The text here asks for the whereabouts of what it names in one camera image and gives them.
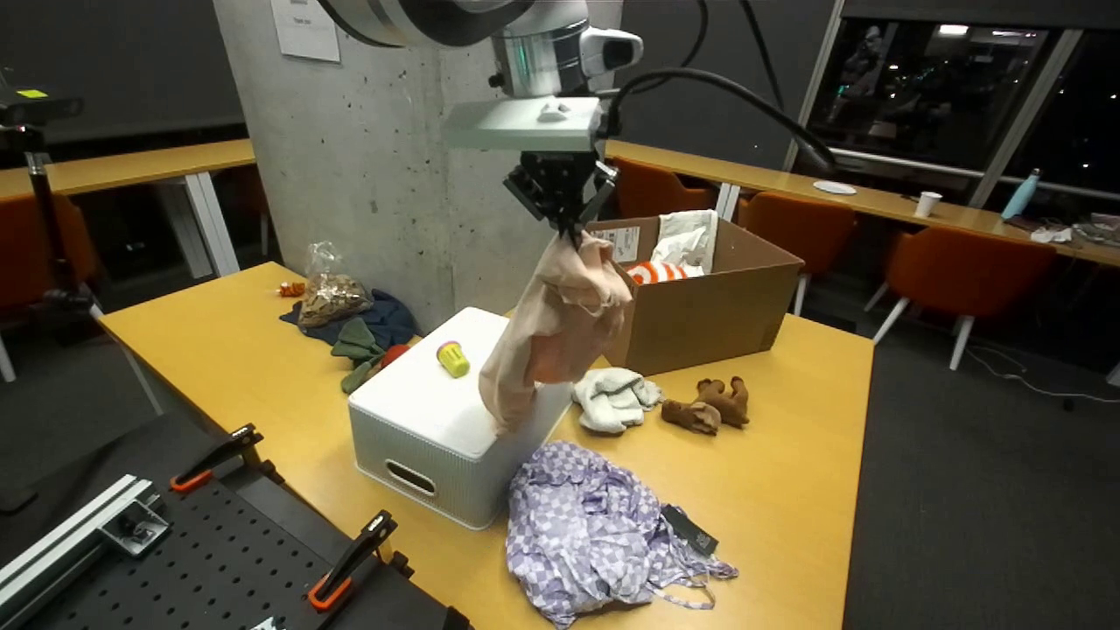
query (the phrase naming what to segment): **orange chair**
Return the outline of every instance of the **orange chair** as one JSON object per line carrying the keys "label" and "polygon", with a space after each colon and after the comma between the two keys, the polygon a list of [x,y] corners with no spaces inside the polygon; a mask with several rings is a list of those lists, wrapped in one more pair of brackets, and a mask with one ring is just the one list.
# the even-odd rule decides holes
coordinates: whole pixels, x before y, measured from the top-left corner
{"label": "orange chair", "polygon": [[875,343],[901,321],[908,306],[955,315],[947,371],[960,369],[974,321],[1003,315],[1052,263],[1052,247],[923,226],[903,236],[885,267],[885,287],[901,293]]}
{"label": "orange chair", "polygon": [[801,315],[805,308],[812,275],[836,267],[845,246],[857,226],[857,218],[846,208],[786,193],[755,193],[749,204],[737,204],[736,221],[805,259],[793,293],[793,315]]}
{"label": "orange chair", "polygon": [[675,170],[656,170],[635,162],[611,162],[619,167],[619,218],[652,218],[672,211],[714,208],[714,189],[689,189]]}
{"label": "orange chair", "polygon": [[[85,226],[79,211],[56,196],[56,218],[65,259],[79,284],[97,275],[97,252]],[[22,315],[43,306],[47,292],[56,287],[51,252],[47,239],[47,225],[34,198],[0,204],[0,315]],[[0,375],[13,382],[13,369],[7,348],[0,338]]]}

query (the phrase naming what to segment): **wall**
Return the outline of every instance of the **wall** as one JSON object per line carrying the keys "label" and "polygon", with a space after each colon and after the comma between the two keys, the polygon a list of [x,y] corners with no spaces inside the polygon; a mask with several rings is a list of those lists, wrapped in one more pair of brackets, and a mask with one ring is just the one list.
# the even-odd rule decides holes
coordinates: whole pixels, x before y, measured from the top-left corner
{"label": "wall", "polygon": [[502,184],[519,153],[441,142],[455,100],[493,99],[490,44],[390,54],[344,40],[344,64],[307,64],[279,56],[268,0],[215,8],[283,259],[303,267],[307,240],[332,239],[428,329],[462,306],[506,313],[551,226]]}
{"label": "wall", "polygon": [[210,0],[3,0],[0,70],[85,99],[47,127],[51,142],[243,123]]}
{"label": "wall", "polygon": [[[710,23],[703,54],[694,65],[717,70],[761,99],[770,99],[770,85],[745,23],[737,0],[707,0]],[[763,40],[770,44],[772,74],[785,91],[785,113],[799,119],[801,93],[812,77],[812,64],[833,13],[833,0],[751,0]],[[694,30],[700,23],[698,4],[680,0],[629,0],[624,11],[624,29],[643,35],[646,56],[635,74],[656,65],[680,65]],[[727,99],[703,85],[672,82],[624,106],[624,138],[675,151],[698,151],[731,162],[751,162],[782,167],[786,153],[786,133],[761,117],[751,106]]]}

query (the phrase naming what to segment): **floor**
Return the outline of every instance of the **floor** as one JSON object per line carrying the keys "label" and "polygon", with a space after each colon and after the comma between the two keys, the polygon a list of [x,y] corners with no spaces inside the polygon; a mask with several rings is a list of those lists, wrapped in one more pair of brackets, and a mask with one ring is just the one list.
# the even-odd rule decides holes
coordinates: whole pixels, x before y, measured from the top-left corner
{"label": "floor", "polygon": [[[846,287],[817,287],[807,315],[861,337],[882,317]],[[12,348],[0,531],[34,480],[154,419],[111,338],[30,329]],[[1120,627],[1120,387],[983,329],[947,375],[947,348],[910,317],[875,354],[846,627]]]}

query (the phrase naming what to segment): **black cable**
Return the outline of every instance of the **black cable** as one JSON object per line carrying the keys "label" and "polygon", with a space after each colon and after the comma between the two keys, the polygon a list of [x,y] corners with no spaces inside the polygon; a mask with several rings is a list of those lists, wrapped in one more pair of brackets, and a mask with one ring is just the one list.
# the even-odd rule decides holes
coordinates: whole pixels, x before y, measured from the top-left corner
{"label": "black cable", "polygon": [[770,82],[772,100],[777,100],[777,109],[785,113],[785,93],[782,93],[782,85],[777,85],[777,74],[772,74],[770,44],[768,44],[768,40],[763,40],[763,29],[761,29],[761,16],[755,16],[755,8],[751,8],[749,0],[737,0],[737,8],[743,8],[743,13],[745,13],[749,30],[755,35],[761,58],[763,58],[763,70],[768,70],[768,82]]}
{"label": "black cable", "polygon": [[619,138],[619,109],[625,100],[629,91],[637,91],[639,85],[646,82],[663,82],[663,77],[687,77],[687,82],[700,82],[700,85],[710,85],[710,89],[721,89],[727,93],[737,93],[743,100],[763,109],[777,127],[785,127],[786,133],[793,133],[793,139],[812,153],[812,162],[821,167],[821,170],[836,170],[836,158],[833,151],[812,138],[805,127],[799,127],[791,117],[785,117],[782,109],[772,109],[770,100],[763,100],[761,93],[751,93],[749,89],[721,77],[721,74],[707,74],[707,70],[694,70],[694,65],[665,65],[665,70],[652,70],[652,74],[639,74],[639,77],[629,77],[619,93],[607,106],[607,127],[603,127],[603,138]]}
{"label": "black cable", "polygon": [[[680,65],[694,65],[694,58],[700,56],[700,44],[707,43],[707,0],[698,0],[698,11],[700,11],[700,29],[698,29],[694,44],[689,44],[689,54],[687,54],[687,58],[681,58]],[[637,93],[656,91],[656,89],[663,89],[665,82],[670,82],[670,77],[652,82],[652,85],[637,89]]]}

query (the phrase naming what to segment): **beige cloth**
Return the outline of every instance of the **beige cloth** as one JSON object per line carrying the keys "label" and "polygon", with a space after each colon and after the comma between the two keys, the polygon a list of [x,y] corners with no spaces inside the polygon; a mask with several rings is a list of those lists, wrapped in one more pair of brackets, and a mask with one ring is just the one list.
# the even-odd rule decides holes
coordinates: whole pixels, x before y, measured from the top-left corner
{"label": "beige cloth", "polygon": [[497,432],[519,432],[537,405],[537,382],[576,382],[624,324],[629,287],[607,239],[582,236],[574,247],[554,239],[497,338],[479,394]]}

